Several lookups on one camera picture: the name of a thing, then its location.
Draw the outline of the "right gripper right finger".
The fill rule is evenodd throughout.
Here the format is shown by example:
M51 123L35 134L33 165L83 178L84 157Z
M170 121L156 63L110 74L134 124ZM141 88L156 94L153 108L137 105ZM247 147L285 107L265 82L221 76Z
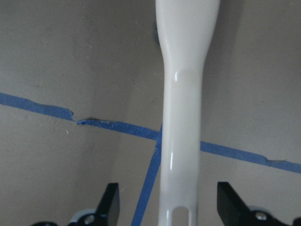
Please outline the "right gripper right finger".
M217 183L217 212L225 226L285 226L263 210L251 210L229 182Z

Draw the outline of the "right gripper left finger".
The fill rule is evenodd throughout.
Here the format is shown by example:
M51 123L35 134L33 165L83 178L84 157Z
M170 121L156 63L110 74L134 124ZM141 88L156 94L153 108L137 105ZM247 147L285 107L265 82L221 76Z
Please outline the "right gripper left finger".
M73 215L70 226L116 226L119 219L119 184L109 183L95 209Z

